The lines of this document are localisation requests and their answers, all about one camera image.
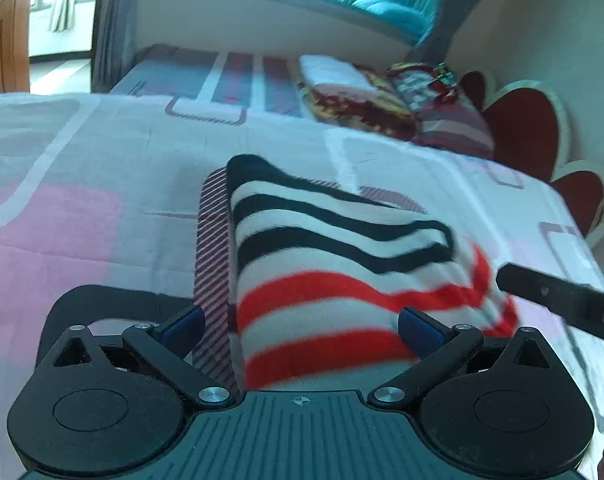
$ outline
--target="white wall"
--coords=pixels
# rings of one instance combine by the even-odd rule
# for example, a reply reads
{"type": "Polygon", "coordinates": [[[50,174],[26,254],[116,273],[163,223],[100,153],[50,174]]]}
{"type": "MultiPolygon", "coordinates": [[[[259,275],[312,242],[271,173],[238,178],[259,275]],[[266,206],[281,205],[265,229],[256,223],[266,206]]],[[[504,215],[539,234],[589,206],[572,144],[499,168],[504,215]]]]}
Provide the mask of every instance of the white wall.
{"type": "MultiPolygon", "coordinates": [[[[604,165],[604,0],[506,0],[492,20],[486,28],[477,15],[467,21],[451,65],[487,68],[500,84],[523,78],[549,84],[572,119],[573,158],[604,165]],[[474,30],[475,50],[469,48],[474,30]]],[[[604,271],[604,240],[594,253],[604,271]]]]}
{"type": "Polygon", "coordinates": [[[140,49],[169,43],[287,59],[329,54],[380,68],[410,50],[377,31],[270,0],[141,0],[137,38],[140,49]]]}
{"type": "Polygon", "coordinates": [[[482,0],[464,25],[457,31],[451,44],[447,62],[454,69],[472,70],[482,59],[491,33],[508,0],[482,0]]]}
{"type": "Polygon", "coordinates": [[[29,56],[91,49],[95,2],[76,4],[76,25],[63,32],[50,32],[51,9],[32,12],[29,17],[29,56]]]}

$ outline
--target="floor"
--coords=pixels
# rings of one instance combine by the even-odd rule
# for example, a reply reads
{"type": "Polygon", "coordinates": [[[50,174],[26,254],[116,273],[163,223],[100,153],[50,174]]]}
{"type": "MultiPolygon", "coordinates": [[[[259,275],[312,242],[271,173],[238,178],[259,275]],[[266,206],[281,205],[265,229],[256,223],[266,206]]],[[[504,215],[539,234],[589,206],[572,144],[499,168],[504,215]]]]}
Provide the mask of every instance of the floor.
{"type": "Polygon", "coordinates": [[[90,92],[91,62],[88,59],[31,64],[32,94],[88,94],[90,92]]]}

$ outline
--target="striped towel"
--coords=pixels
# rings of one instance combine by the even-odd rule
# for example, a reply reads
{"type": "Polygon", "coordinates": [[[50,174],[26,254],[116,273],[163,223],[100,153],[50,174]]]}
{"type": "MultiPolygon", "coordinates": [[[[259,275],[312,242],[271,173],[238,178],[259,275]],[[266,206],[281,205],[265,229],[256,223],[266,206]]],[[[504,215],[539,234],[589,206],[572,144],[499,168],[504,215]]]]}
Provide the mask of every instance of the striped towel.
{"type": "Polygon", "coordinates": [[[406,305],[512,336],[517,315],[482,250],[424,215],[294,178],[265,160],[227,165],[246,389],[367,394],[416,361],[406,305]]]}

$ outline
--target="metal bolt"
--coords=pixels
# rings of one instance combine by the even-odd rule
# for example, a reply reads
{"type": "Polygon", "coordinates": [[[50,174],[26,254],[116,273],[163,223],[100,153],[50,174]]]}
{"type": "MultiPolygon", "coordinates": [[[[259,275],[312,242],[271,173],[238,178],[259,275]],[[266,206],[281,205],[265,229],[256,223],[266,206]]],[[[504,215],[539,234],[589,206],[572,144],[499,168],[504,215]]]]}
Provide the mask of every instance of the metal bolt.
{"type": "Polygon", "coordinates": [[[380,402],[386,402],[388,404],[392,402],[400,402],[404,398],[405,394],[403,390],[394,386],[384,386],[378,388],[373,393],[373,397],[380,402]]]}
{"type": "Polygon", "coordinates": [[[209,402],[211,404],[221,404],[226,399],[228,399],[231,394],[226,388],[220,388],[219,386],[209,386],[208,388],[200,390],[197,396],[204,402],[209,402]]]}

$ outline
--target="bed sheet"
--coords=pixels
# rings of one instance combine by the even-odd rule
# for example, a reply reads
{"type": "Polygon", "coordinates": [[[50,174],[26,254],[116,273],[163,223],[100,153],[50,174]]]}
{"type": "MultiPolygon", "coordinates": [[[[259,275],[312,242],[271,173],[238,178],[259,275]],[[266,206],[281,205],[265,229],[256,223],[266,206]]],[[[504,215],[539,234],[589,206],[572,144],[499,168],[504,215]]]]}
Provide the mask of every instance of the bed sheet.
{"type": "Polygon", "coordinates": [[[178,96],[312,120],[297,89],[301,80],[293,60],[157,44],[111,93],[178,96]]]}
{"type": "MultiPolygon", "coordinates": [[[[255,153],[287,173],[422,210],[473,238],[494,267],[514,261],[589,283],[604,279],[562,199],[497,164],[239,105],[170,96],[0,96],[0,479],[22,466],[6,415],[28,380],[53,303],[93,283],[195,298],[207,334],[195,360],[233,381],[226,307],[224,167],[255,153]]],[[[581,471],[604,446],[604,342],[517,300],[595,413],[581,471]]],[[[130,322],[107,320],[94,333],[130,322]]]]}

